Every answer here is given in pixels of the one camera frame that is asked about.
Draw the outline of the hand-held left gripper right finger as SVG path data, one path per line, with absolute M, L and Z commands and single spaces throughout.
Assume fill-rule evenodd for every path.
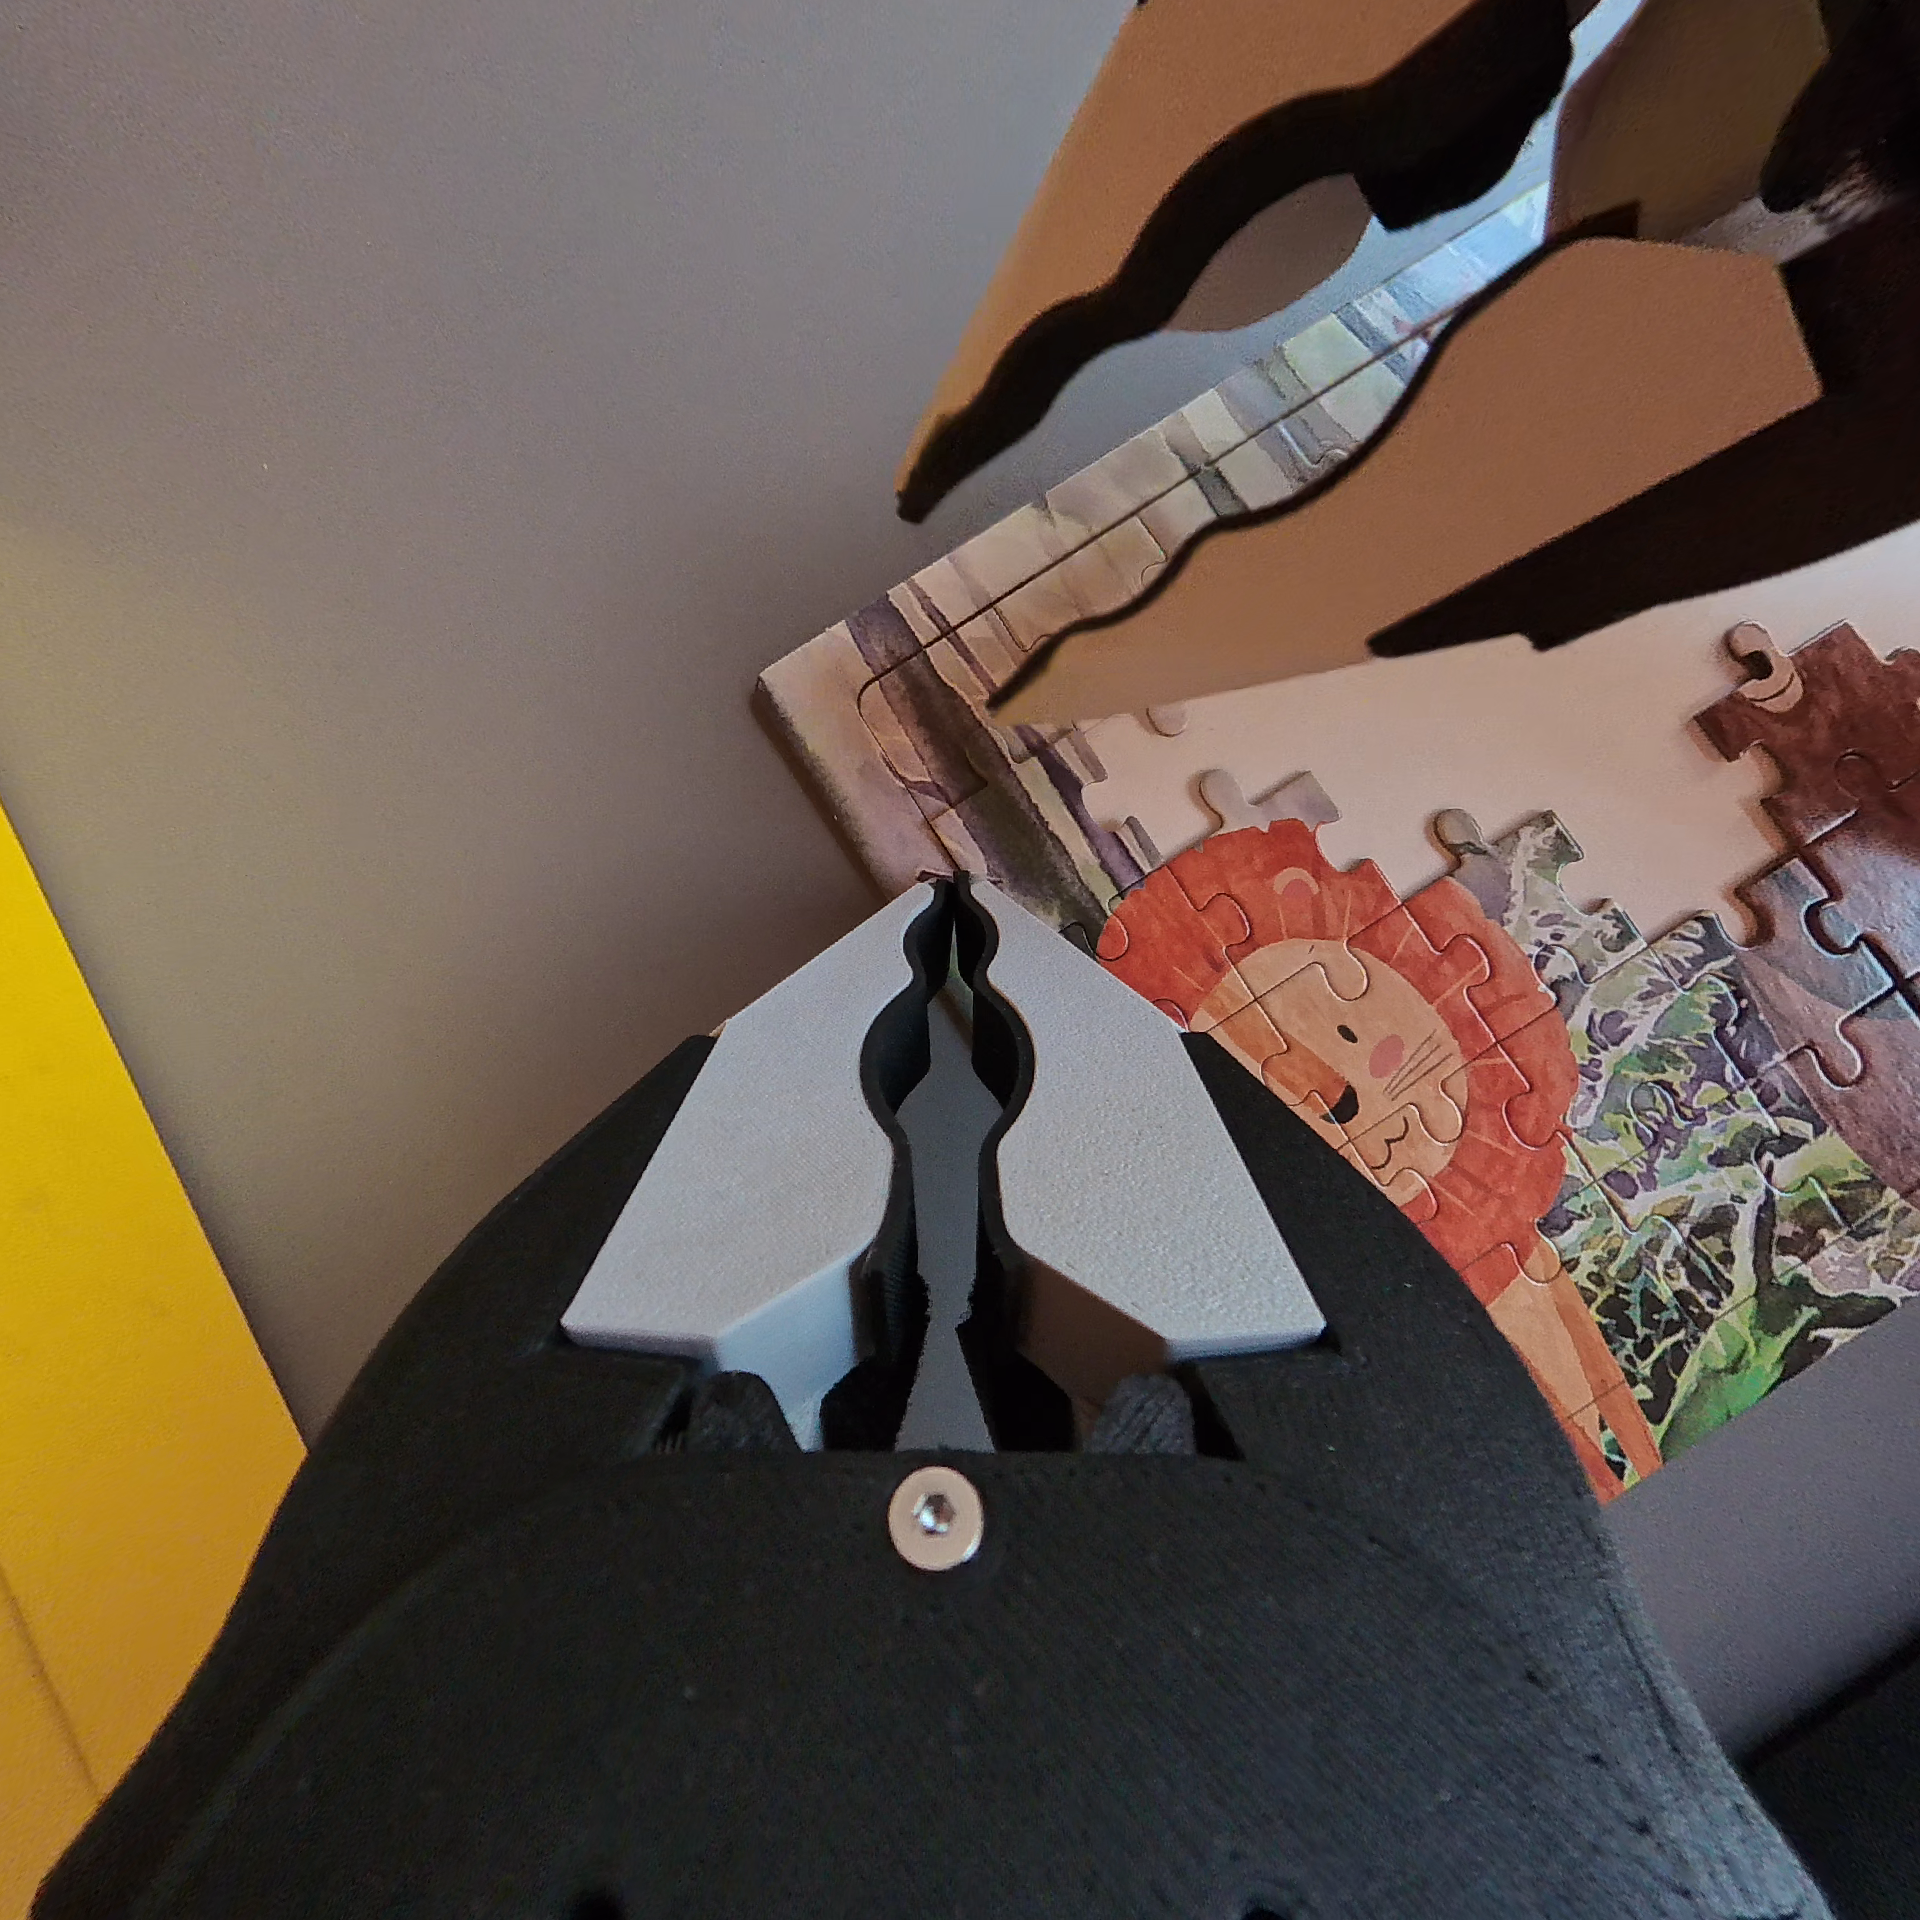
M 1070 1450 L 1125 1378 L 1324 1336 L 1187 1035 L 989 881 L 957 897 L 979 1164 L 959 1338 L 995 1450 Z

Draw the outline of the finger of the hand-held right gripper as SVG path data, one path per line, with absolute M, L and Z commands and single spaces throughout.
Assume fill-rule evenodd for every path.
M 924 519 L 1022 440 L 1076 371 L 1175 322 L 1242 229 L 1350 178 L 1313 287 L 1370 221 L 1414 229 L 1509 173 L 1571 61 L 1560 2 L 1137 5 L 916 428 L 900 515 Z
M 1370 640 L 1814 404 L 1782 269 L 1689 244 L 1759 188 L 1816 2 L 1650 2 L 1559 115 L 1548 235 L 1318 489 L 1194 537 L 1008 687 L 1053 724 L 1356 665 Z

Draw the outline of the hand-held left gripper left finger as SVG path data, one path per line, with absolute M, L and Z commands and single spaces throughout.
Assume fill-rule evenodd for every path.
M 923 881 L 718 1033 L 563 1312 L 593 1348 L 752 1373 L 804 1450 L 879 1348 L 861 1267 L 911 1213 L 895 1124 L 924 1076 L 953 892 Z

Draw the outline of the partly assembled jigsaw puzzle board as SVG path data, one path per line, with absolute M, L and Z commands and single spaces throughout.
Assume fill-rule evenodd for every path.
M 1915 654 L 1487 643 L 1077 730 L 987 699 L 1316 478 L 1543 188 L 759 681 L 888 892 L 970 871 L 1214 1029 L 1461 1272 L 1602 1502 L 1915 1297 Z

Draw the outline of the yellow plastic bin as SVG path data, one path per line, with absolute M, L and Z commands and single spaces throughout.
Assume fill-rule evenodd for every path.
M 218 1634 L 301 1437 L 3 828 L 3 1914 Z

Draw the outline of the grey desk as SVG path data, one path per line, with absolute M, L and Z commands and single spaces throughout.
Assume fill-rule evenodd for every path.
M 892 473 L 1117 5 L 5 5 L 5 802 L 304 1431 L 874 905 L 759 672 L 1306 322 Z

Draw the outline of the black mesh chair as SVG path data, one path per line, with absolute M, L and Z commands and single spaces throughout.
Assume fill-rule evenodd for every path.
M 1917 1915 L 1915 1641 L 1740 1767 L 1837 1915 Z

